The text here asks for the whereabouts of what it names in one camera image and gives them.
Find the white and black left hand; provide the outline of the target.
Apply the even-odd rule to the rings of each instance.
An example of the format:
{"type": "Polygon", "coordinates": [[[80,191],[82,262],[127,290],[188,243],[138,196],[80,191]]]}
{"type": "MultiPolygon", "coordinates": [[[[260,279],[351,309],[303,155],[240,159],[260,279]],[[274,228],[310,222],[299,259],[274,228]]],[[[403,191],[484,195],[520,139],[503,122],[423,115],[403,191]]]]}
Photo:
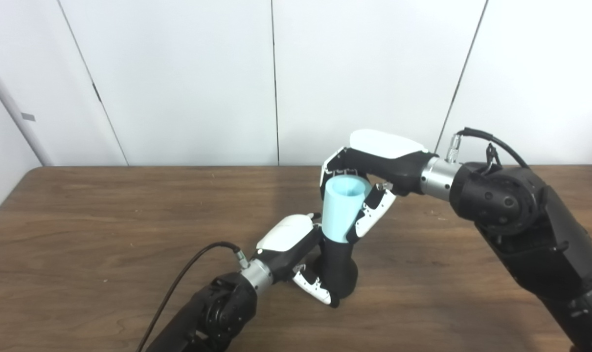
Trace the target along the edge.
{"type": "Polygon", "coordinates": [[[315,247],[323,249],[321,224],[316,222],[320,218],[321,213],[286,216],[258,241],[251,260],[271,285],[293,281],[323,305],[338,308],[339,298],[323,282],[314,261],[305,262],[315,247]]]}

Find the white and black right hand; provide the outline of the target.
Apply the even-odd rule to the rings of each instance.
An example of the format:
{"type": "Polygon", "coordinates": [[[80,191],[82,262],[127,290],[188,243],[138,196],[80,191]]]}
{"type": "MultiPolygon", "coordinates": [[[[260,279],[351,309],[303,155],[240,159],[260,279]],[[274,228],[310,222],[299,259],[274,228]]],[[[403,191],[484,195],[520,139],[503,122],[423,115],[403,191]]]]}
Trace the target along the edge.
{"type": "Polygon", "coordinates": [[[381,183],[373,185],[350,221],[348,243],[357,243],[392,207],[397,196],[423,194],[423,170],[438,154],[421,143],[396,134],[372,129],[350,134],[349,145],[341,147],[321,165],[320,195],[325,197],[330,179],[341,175],[357,176],[368,181],[376,176],[381,183]]]}

